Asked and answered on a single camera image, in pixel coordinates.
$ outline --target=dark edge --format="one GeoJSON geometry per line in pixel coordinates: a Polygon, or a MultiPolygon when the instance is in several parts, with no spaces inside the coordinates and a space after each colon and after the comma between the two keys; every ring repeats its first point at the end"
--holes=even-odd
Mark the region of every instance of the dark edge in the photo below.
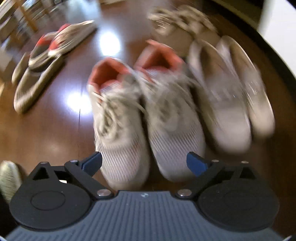
{"type": "Polygon", "coordinates": [[[252,39],[257,46],[266,54],[275,68],[276,72],[283,79],[287,89],[289,90],[294,102],[296,103],[296,79],[290,69],[287,67],[285,62],[281,57],[275,52],[275,50],[264,40],[264,38],[249,24],[247,24],[240,17],[235,15],[233,12],[227,8],[221,6],[220,4],[211,1],[211,5],[218,10],[224,18],[236,25],[244,34],[246,34],[250,39],[252,39]]]}

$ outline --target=shoe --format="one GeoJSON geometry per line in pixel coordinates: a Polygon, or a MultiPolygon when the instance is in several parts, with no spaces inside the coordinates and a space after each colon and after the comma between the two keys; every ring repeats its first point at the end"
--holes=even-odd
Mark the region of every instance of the shoe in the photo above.
{"type": "Polygon", "coordinates": [[[22,184],[17,165],[11,161],[2,161],[0,164],[0,190],[7,203],[22,184]]]}
{"type": "Polygon", "coordinates": [[[24,113],[27,111],[63,63],[63,57],[59,56],[56,59],[51,59],[40,68],[26,69],[15,91],[14,108],[16,112],[24,113]]]}
{"type": "Polygon", "coordinates": [[[107,57],[94,66],[87,89],[103,176],[115,190],[139,189],[148,177],[150,158],[139,113],[145,110],[133,70],[107,57]]]}
{"type": "Polygon", "coordinates": [[[243,84],[254,135],[259,138],[271,136],[275,119],[259,70],[233,38],[223,36],[217,49],[243,84]]]}
{"type": "Polygon", "coordinates": [[[69,52],[95,29],[96,23],[94,20],[63,25],[49,46],[48,56],[53,57],[69,52]]]}
{"type": "Polygon", "coordinates": [[[178,12],[157,7],[148,14],[148,19],[152,23],[152,35],[156,41],[173,48],[181,58],[187,56],[193,36],[178,12]]]}
{"type": "Polygon", "coordinates": [[[11,82],[17,85],[29,66],[30,52],[26,52],[13,71],[11,82]]]}
{"type": "Polygon", "coordinates": [[[199,105],[216,145],[228,153],[243,153],[251,144],[251,130],[243,89],[209,43],[194,41],[187,59],[197,79],[199,105]]]}
{"type": "Polygon", "coordinates": [[[181,182],[194,177],[187,153],[205,153],[205,140],[190,94],[185,62],[172,48],[153,40],[138,58],[135,69],[145,97],[148,136],[162,175],[181,182]]]}
{"type": "Polygon", "coordinates": [[[57,34],[58,31],[50,32],[48,34],[43,35],[39,39],[33,51],[31,52],[29,58],[28,66],[30,69],[40,68],[43,65],[47,64],[47,62],[50,60],[50,58],[48,57],[48,48],[50,46],[50,43],[57,34]]]}
{"type": "Polygon", "coordinates": [[[217,29],[210,22],[207,15],[189,5],[181,5],[177,8],[180,16],[187,22],[189,31],[193,34],[194,39],[204,40],[215,46],[220,37],[217,29]]]}

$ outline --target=gray plastic panel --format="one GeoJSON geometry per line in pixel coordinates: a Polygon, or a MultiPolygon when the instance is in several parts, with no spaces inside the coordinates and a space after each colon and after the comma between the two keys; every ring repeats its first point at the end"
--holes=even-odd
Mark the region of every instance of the gray plastic panel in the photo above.
{"type": "Polygon", "coordinates": [[[78,223],[52,232],[18,227],[8,241],[280,241],[271,229],[230,232],[205,220],[191,201],[175,199],[168,191],[120,191],[111,200],[98,201],[78,223]]]}

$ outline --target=pair of shoes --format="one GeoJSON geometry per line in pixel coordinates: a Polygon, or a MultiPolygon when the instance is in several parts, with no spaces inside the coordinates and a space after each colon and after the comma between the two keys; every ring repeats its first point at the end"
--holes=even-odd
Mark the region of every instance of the pair of shoes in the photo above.
{"type": "Polygon", "coordinates": [[[22,184],[17,165],[11,161],[2,161],[0,164],[0,191],[7,203],[22,184]]]}
{"type": "Polygon", "coordinates": [[[88,81],[96,151],[103,157],[101,172],[116,190],[138,189],[149,174],[149,149],[139,110],[145,113],[149,143],[166,179],[192,178],[186,155],[205,152],[185,62],[170,47],[148,42],[135,71],[107,57],[93,68],[88,81]],[[145,108],[140,105],[142,96],[145,108]]]}
{"type": "Polygon", "coordinates": [[[153,8],[148,19],[152,23],[155,40],[170,46],[182,58],[187,56],[194,39],[215,45],[220,38],[207,16],[188,5],[181,5],[176,11],[153,8]]]}
{"type": "Polygon", "coordinates": [[[187,63],[198,81],[201,114],[216,145],[228,153],[243,153],[255,136],[270,136],[274,115],[258,70],[230,37],[217,47],[194,41],[187,63]]]}
{"type": "Polygon", "coordinates": [[[96,29],[95,22],[64,24],[56,32],[43,35],[31,53],[25,53],[16,66],[12,83],[18,84],[14,108],[25,112],[37,99],[51,77],[64,63],[69,52],[96,29]]]}

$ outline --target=wooden floor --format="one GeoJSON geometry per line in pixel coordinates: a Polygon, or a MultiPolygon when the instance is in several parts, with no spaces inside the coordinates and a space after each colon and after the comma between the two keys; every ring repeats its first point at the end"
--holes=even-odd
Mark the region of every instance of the wooden floor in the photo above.
{"type": "MultiPolygon", "coordinates": [[[[174,4],[185,2],[174,1],[174,4]]],[[[152,6],[172,8],[172,1],[129,0],[100,6],[95,0],[68,0],[62,13],[55,12],[45,26],[15,54],[19,60],[31,51],[40,36],[56,31],[64,23],[94,19],[98,30],[66,58],[66,65],[48,85],[36,104],[24,115],[13,108],[15,87],[7,85],[0,99],[0,160],[20,164],[27,173],[40,161],[63,165],[94,152],[91,105],[86,82],[95,63],[104,56],[120,58],[132,66],[150,38],[147,10],[152,6]]],[[[247,160],[265,178],[280,200],[274,229],[282,235],[296,231],[296,106],[282,79],[265,54],[207,3],[211,21],[222,34],[230,35],[258,65],[276,118],[275,135],[267,141],[254,140],[243,156],[222,156],[208,148],[209,158],[230,164],[247,160]]],[[[95,178],[106,185],[98,172],[95,178]]],[[[182,183],[165,180],[155,164],[144,190],[176,191],[182,183]]]]}

